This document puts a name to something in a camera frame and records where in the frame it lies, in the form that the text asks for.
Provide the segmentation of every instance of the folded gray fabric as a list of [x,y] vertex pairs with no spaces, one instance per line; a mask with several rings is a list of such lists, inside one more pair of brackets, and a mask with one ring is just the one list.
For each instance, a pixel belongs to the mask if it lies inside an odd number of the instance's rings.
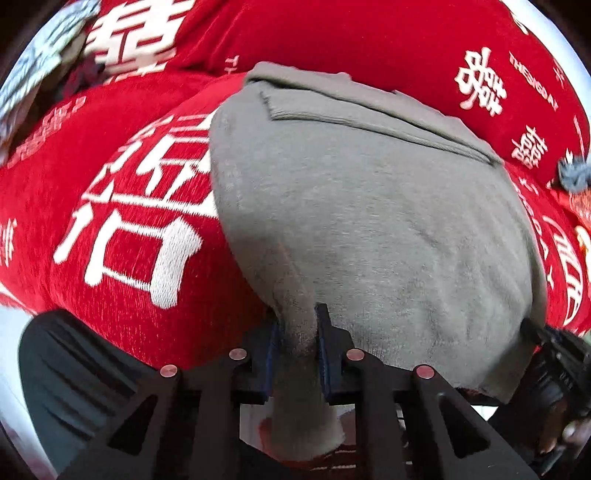
[[527,213],[491,147],[458,119],[344,76],[259,64],[210,130],[223,231],[285,343],[279,457],[336,447],[319,396],[314,303],[389,365],[427,363],[509,400],[543,325],[545,275]]

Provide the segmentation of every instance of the black mount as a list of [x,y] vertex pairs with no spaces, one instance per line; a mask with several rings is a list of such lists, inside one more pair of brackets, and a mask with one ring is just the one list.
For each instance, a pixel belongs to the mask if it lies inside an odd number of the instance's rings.
[[[326,401],[356,408],[357,478],[538,478],[430,366],[412,372],[386,366],[332,326],[325,304],[316,313]],[[240,404],[263,404],[271,393],[278,335],[269,322],[248,334],[240,349],[202,367],[163,368],[59,480],[306,478],[239,440]]]

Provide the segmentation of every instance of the round screw head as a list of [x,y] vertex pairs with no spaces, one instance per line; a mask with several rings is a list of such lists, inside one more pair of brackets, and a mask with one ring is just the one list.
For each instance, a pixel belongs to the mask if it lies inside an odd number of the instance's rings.
[[230,350],[230,358],[232,360],[244,360],[246,358],[246,350],[244,350],[244,348],[235,348],[233,350]]
[[417,367],[417,375],[425,380],[435,377],[435,370],[428,365],[420,365]]
[[363,350],[359,350],[358,348],[352,348],[351,350],[347,350],[347,358],[352,360],[353,362],[358,362],[359,360],[363,360],[365,357],[365,353]]
[[176,365],[164,365],[160,369],[160,375],[164,378],[174,377],[178,373],[178,367]]

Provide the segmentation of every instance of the white chinese character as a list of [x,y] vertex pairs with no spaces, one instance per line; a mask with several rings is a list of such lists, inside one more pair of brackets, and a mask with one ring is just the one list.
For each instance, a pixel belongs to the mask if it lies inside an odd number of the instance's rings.
[[224,72],[226,72],[228,75],[230,75],[232,72],[235,72],[236,70],[238,70],[238,59],[240,58],[240,55],[236,55],[234,58],[232,59],[226,59],[226,68],[224,68]]
[[564,71],[556,59],[554,59],[554,74],[556,75],[556,80],[560,82],[562,88],[564,88]]
[[562,230],[562,227],[546,215],[542,216],[542,220],[553,228],[552,239],[556,245],[556,250],[558,250],[564,279],[566,280],[567,311],[563,326],[567,326],[573,321],[583,302],[583,268],[579,262],[576,250],[570,243],[564,230]]
[[14,253],[14,245],[12,239],[14,238],[14,229],[18,226],[16,219],[8,219],[6,225],[0,225],[0,233],[2,234],[2,244],[0,248],[0,264],[8,266],[12,260]]
[[540,138],[535,128],[526,125],[525,130],[526,132],[521,135],[520,143],[511,140],[515,146],[511,157],[516,158],[527,168],[532,169],[540,166],[542,155],[548,151],[548,147],[546,146],[545,139]]
[[[101,188],[101,191],[93,192],[93,188],[96,190],[100,182],[108,179],[108,175],[119,172],[124,167],[127,161],[139,151],[142,141],[145,138],[153,135],[156,128],[169,124],[173,120],[173,117],[169,116],[157,120],[134,135],[130,139],[131,143],[121,151],[119,157],[113,162],[106,163],[91,182],[88,189],[82,194],[82,199],[88,200],[88,203],[85,203],[72,214],[74,222],[61,244],[57,247],[53,256],[54,262],[61,264],[68,259],[80,234],[94,220],[93,203],[119,203],[120,205],[165,209],[185,215],[217,218],[213,192],[209,192],[201,203],[181,202],[172,199],[173,194],[198,173],[209,173],[209,150],[199,159],[166,157],[170,148],[176,143],[207,144],[209,142],[207,130],[211,125],[214,114],[215,112],[179,117],[179,121],[199,120],[199,123],[197,125],[185,124],[169,128],[169,133],[165,134],[152,147],[151,151],[142,158],[138,167],[135,169],[135,173],[137,175],[150,175],[145,188],[145,196],[117,193],[115,191],[115,180],[111,180],[106,187]],[[187,136],[191,135],[191,132],[199,131],[204,134],[198,137]],[[182,169],[176,175],[163,197],[152,196],[154,190],[163,179],[163,167],[169,165],[182,166]],[[135,233],[139,236],[148,236],[162,240],[162,245],[155,260],[154,270],[149,282],[130,277],[125,273],[117,271],[112,265],[105,265],[105,252],[108,248],[109,241],[116,231],[125,231]],[[119,211],[114,209],[100,228],[95,239],[90,261],[86,267],[85,282],[90,286],[96,286],[106,275],[133,288],[149,292],[154,305],[168,309],[177,304],[177,295],[183,279],[185,263],[201,248],[201,244],[201,237],[180,216],[176,217],[175,220],[165,227],[156,228],[125,222]]]
[[94,24],[85,54],[96,52],[97,63],[106,71],[138,74],[159,71],[176,50],[174,37],[195,0],[138,0],[117,5]]
[[464,58],[468,68],[460,67],[455,81],[460,92],[470,95],[468,100],[460,103],[460,107],[470,110],[478,97],[480,107],[495,116],[503,111],[499,98],[507,98],[507,92],[503,88],[503,81],[492,68],[487,67],[490,54],[491,50],[487,47],[482,47],[482,54],[466,50]]
[[517,24],[517,26],[519,27],[519,29],[525,34],[525,35],[529,35],[529,32],[527,31],[527,28],[525,27],[525,25],[523,23],[521,23],[517,17],[515,16],[515,14],[513,12],[511,12],[511,16],[513,17],[513,21]]
[[[105,265],[107,244],[117,230],[162,240],[149,283],[128,277]],[[124,222],[119,212],[114,210],[97,234],[84,281],[96,287],[107,275],[131,287],[150,292],[154,305],[169,309],[177,304],[185,263],[201,248],[202,243],[201,237],[180,217],[163,228],[155,228]]]

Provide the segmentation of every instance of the gray cloth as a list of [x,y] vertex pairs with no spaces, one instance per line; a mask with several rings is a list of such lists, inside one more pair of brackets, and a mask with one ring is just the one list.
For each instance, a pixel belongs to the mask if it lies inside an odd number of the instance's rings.
[[581,193],[591,184],[591,163],[583,157],[575,157],[569,163],[566,159],[558,163],[558,178],[562,188],[569,193]]
[[317,301],[385,363],[510,398],[533,352],[521,320],[544,323],[545,275],[502,160],[457,118],[262,63],[213,118],[210,152],[230,248],[285,330],[280,456],[340,440],[312,391]]

